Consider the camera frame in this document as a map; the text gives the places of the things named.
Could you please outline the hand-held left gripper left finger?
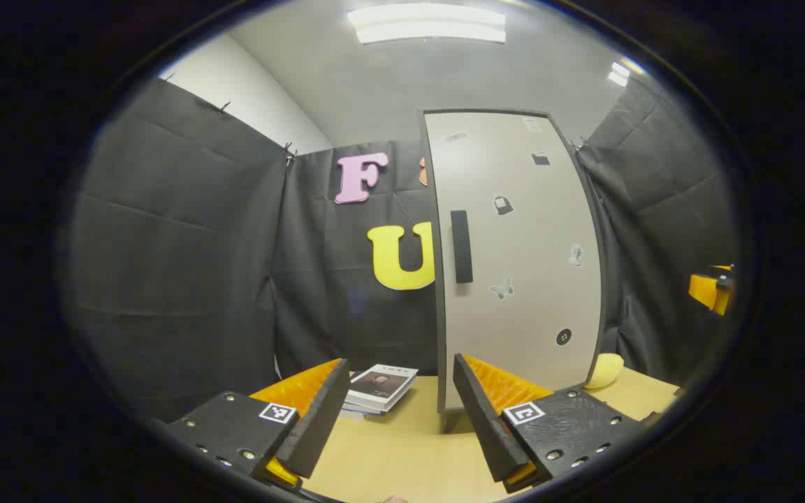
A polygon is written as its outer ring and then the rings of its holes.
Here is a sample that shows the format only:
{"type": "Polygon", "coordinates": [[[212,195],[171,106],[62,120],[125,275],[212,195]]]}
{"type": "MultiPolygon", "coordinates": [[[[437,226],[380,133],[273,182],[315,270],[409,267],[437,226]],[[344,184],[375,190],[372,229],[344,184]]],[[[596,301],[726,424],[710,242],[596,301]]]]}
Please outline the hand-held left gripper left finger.
{"type": "Polygon", "coordinates": [[[222,391],[166,432],[249,479],[297,493],[311,477],[349,391],[349,362],[336,358],[245,395],[222,391]]]}

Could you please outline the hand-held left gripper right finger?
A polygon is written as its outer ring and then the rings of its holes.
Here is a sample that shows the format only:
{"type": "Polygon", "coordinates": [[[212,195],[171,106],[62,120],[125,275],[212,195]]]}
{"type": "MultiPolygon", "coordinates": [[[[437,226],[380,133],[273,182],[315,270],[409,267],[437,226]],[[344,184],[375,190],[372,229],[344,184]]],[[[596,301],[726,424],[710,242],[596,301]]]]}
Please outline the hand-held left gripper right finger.
{"type": "Polygon", "coordinates": [[[580,386],[548,391],[471,356],[454,356],[453,383],[488,470],[508,493],[577,478],[644,432],[580,386]]]}

